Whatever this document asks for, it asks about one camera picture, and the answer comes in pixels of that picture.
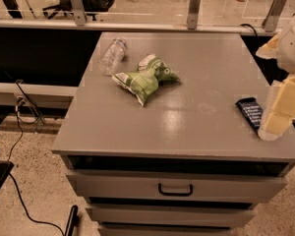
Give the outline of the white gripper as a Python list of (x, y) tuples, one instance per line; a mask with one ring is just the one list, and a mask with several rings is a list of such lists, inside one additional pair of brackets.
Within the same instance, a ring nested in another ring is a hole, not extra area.
[(263, 59), (275, 59), (276, 54), (278, 67), (291, 75), (269, 87), (258, 130), (264, 141), (280, 138), (295, 120), (295, 15), (281, 34), (273, 36), (256, 52)]

